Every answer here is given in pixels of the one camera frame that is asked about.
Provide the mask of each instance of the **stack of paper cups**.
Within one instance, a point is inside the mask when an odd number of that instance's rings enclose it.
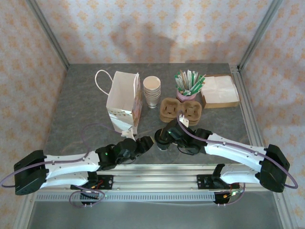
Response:
[[[161,81],[156,76],[148,76],[143,81],[144,95],[150,108],[157,107],[161,95]]]

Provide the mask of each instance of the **patterned wallpaper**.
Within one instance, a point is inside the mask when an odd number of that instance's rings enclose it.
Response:
[[[44,146],[65,69],[25,0],[0,1],[0,12],[2,179]],[[13,227],[20,201],[14,189],[0,188],[0,228]]]
[[[38,0],[70,63],[238,64],[271,0]]]
[[[305,228],[305,4],[284,0],[243,76],[265,142],[288,158],[300,188],[287,189]]]

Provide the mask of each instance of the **gray table surface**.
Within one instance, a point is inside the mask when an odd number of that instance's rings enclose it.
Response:
[[[107,96],[94,82],[94,76],[104,69],[111,76],[116,71],[139,73],[140,80],[155,75],[161,80],[161,100],[175,97],[174,75],[181,70],[197,71],[199,74],[230,74],[227,63],[157,63],[157,64],[72,64],[69,67],[58,106],[51,124],[51,131],[45,147],[45,154],[71,155],[86,152],[80,138],[80,130],[91,123],[102,123],[113,129],[106,110]],[[109,91],[111,81],[105,73],[98,76],[99,85]],[[159,119],[160,105],[155,109],[147,106],[143,97],[143,108],[138,127],[138,136],[153,136],[155,131],[166,126]],[[202,104],[198,94],[196,100]],[[240,107],[203,109],[201,120],[193,129],[203,128],[225,138],[245,144],[249,143]],[[85,138],[92,150],[108,144],[116,144],[124,138],[116,132],[101,126],[92,126],[85,131]],[[154,145],[139,157],[135,164],[219,164],[231,163],[223,157],[197,154],[188,156],[180,153],[175,146],[166,152]]]
[[[173,76],[179,70],[195,70],[201,74],[230,73],[228,64],[72,64],[61,92],[58,107],[51,125],[51,132],[45,153],[51,155],[70,155],[85,153],[80,139],[80,130],[87,124],[103,123],[112,126],[106,111],[107,97],[94,83],[95,73],[107,70],[139,73],[141,81],[146,76],[155,75],[161,79],[161,97],[174,97]],[[111,82],[105,75],[98,82],[110,90]],[[153,136],[155,131],[166,124],[159,119],[159,106],[150,109],[143,104],[139,136]],[[205,128],[234,141],[249,143],[240,107],[205,109],[195,128]],[[110,143],[116,144],[123,138],[99,126],[90,127],[86,140],[92,149]],[[166,152],[153,146],[135,162],[137,164],[218,164],[230,163],[222,157],[198,154],[187,156],[172,146]],[[29,229],[36,228],[147,228],[184,229],[191,227],[268,229],[282,228],[275,200],[271,192],[245,193],[243,200],[225,208],[216,205],[170,205],[158,203],[102,202],[92,209],[72,208],[69,203],[35,202]]]

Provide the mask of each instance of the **white paper bag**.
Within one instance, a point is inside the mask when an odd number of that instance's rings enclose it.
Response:
[[[102,92],[108,95],[106,108],[114,130],[121,133],[132,127],[133,133],[137,134],[142,109],[139,74],[116,71],[113,80],[108,74],[112,81],[112,86],[108,94],[96,82],[96,77],[99,72],[105,72],[107,74],[108,72],[99,70],[95,75],[95,83]]]

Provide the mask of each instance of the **metal frame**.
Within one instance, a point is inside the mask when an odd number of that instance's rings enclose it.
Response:
[[[34,13],[35,17],[37,18],[40,26],[42,27],[42,29],[46,33],[47,38],[49,39],[53,48],[57,52],[58,57],[60,58],[63,66],[65,67],[66,70],[68,70],[69,65],[70,65],[69,61],[68,61],[66,55],[64,54],[63,50],[61,49],[61,46],[59,45],[54,33],[52,32],[52,30],[51,30],[46,18],[44,17],[40,7],[38,6],[37,1],[36,0],[26,0],[26,2],[28,4],[28,6],[30,7],[30,9],[32,10],[32,12]]]
[[[250,139],[250,143],[254,146],[263,146],[263,139],[260,134],[260,130],[255,121],[253,114],[253,108],[251,106],[247,89],[244,85],[240,72],[244,69],[251,54],[257,47],[261,37],[270,24],[273,16],[276,14],[277,9],[281,5],[283,0],[273,0],[266,15],[260,23],[254,37],[252,38],[244,56],[241,59],[238,67],[236,65],[230,66],[232,75],[234,76],[235,84],[239,94],[241,95],[241,110],[243,118],[246,124],[247,133]],[[41,9],[39,8],[36,0],[26,0],[27,4],[33,11],[41,27],[45,31],[48,39],[53,45],[59,58],[61,59],[66,70],[69,68],[69,62],[66,58],[62,48],[60,47],[54,33],[50,29]],[[108,171],[107,173],[116,175],[116,182],[113,184],[113,193],[126,193],[126,192],[178,192],[185,191],[187,193],[198,193],[201,190],[197,189],[195,175],[199,173],[211,174],[215,168],[215,165],[162,165],[162,166],[143,166],[143,165],[129,165],[118,166],[115,170]],[[260,185],[248,185],[247,191],[263,191],[265,190]],[[43,194],[47,192],[59,193],[66,192],[71,193],[68,187],[63,188],[46,188],[40,190],[38,193],[30,194],[23,197],[21,207],[14,223],[14,229],[27,228],[31,212],[34,206],[34,202],[37,194]],[[287,194],[274,193],[276,199],[277,209],[281,218],[281,222],[284,228],[292,229],[296,228],[296,220],[292,212],[291,205],[287,202]]]
[[[262,22],[258,26],[254,37],[252,38],[246,52],[244,53],[244,55],[241,59],[240,64],[238,65],[238,69],[240,72],[244,69],[245,65],[247,64],[248,60],[250,59],[250,56],[252,55],[255,48],[257,47],[259,41],[261,40],[263,34],[265,33],[268,25],[270,24],[273,16],[276,14],[276,12],[282,2],[283,2],[283,0],[273,0],[271,2],[271,5],[270,5],[269,9],[267,10],[266,15],[264,16]]]
[[[245,126],[249,136],[250,144],[254,146],[264,146],[261,131],[255,120],[252,103],[249,99],[249,93],[245,87],[241,73],[238,68],[231,68],[232,75],[234,76],[235,85],[237,87],[238,93],[240,94],[241,109],[245,121]],[[295,229],[297,228],[297,222],[292,211],[291,204],[288,200],[288,194],[284,190],[283,193],[274,193],[275,202],[280,215],[280,219],[285,229]]]
[[[256,124],[253,108],[249,100],[247,89],[238,72],[237,66],[230,66],[237,90],[241,96],[241,110],[245,121],[245,126],[249,136],[250,143],[254,146],[263,146],[262,136]],[[121,165],[113,170],[100,171],[99,174],[114,175],[112,190],[108,193],[132,193],[142,195],[144,192],[162,193],[162,192],[187,192],[199,194],[196,175],[211,174],[216,165]],[[261,185],[247,184],[246,191],[266,191]],[[20,208],[14,228],[26,228],[30,220],[33,208],[33,202],[36,195],[60,195],[62,193],[70,194],[70,187],[44,188],[36,194],[28,195]],[[287,194],[274,193],[277,209],[280,215],[281,223],[285,229],[296,228],[296,220],[292,208],[287,202]]]

